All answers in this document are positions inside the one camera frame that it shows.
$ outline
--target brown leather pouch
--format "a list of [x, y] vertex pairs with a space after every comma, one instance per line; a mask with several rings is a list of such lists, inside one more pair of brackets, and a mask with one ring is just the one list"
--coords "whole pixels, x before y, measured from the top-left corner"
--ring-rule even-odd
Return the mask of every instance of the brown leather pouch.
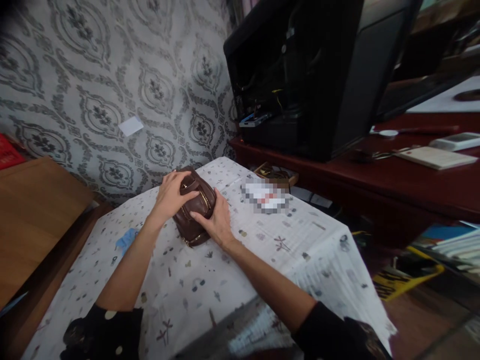
[[185, 195], [192, 191], [199, 191], [200, 194], [192, 200], [187, 201], [173, 216], [173, 220], [176, 223], [182, 240], [189, 247], [194, 247], [206, 242], [210, 238], [210, 235], [202, 225], [190, 216], [190, 212], [199, 213], [206, 219], [210, 219], [214, 213], [217, 196], [211, 186], [197, 174], [193, 167], [187, 166], [178, 170], [178, 172], [184, 171], [191, 171], [191, 175], [185, 176], [182, 180], [180, 195]]

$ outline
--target patterned tablecloth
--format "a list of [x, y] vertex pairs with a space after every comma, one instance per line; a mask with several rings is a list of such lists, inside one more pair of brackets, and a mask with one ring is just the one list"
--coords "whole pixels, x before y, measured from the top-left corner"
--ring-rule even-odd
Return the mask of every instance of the patterned tablecloth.
[[[340, 317], [370, 324], [390, 351], [396, 329], [347, 226], [294, 197], [286, 213], [254, 213], [240, 186], [256, 175], [226, 157], [197, 172], [227, 198], [232, 231], [246, 247]], [[116, 241], [142, 227], [157, 193], [146, 191], [98, 220], [23, 359], [59, 358], [68, 324], [87, 314], [120, 262]], [[240, 268], [211, 240], [186, 247], [172, 220], [157, 240], [136, 307], [144, 309], [141, 359], [244, 356], [293, 343]]]

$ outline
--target red box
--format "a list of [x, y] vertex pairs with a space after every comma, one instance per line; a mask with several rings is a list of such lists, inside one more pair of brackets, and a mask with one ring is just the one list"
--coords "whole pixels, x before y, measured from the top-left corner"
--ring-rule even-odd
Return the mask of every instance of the red box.
[[0, 170], [25, 162], [22, 155], [0, 134]]

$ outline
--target damask wallpaper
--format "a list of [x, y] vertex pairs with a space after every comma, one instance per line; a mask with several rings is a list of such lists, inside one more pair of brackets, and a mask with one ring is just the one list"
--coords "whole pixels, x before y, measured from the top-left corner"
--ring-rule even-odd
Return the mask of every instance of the damask wallpaper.
[[[0, 132], [113, 204], [231, 157], [224, 1], [20, 1], [1, 34]], [[132, 116], [144, 128], [124, 137]]]

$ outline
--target yellow basket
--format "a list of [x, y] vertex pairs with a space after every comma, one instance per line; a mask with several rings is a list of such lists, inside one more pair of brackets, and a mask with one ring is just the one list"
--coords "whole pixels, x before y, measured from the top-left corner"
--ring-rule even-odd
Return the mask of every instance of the yellow basket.
[[[431, 259], [430, 256], [412, 246], [408, 246], [406, 249], [421, 258]], [[386, 267], [373, 277], [373, 285], [375, 285], [376, 292], [380, 299], [382, 299], [384, 302], [389, 302], [399, 295], [406, 293], [408, 290], [413, 289], [418, 284], [436, 277], [445, 270], [445, 268], [440, 264], [435, 265], [435, 269], [436, 271], [430, 275], [410, 277], [399, 273], [392, 267]]]

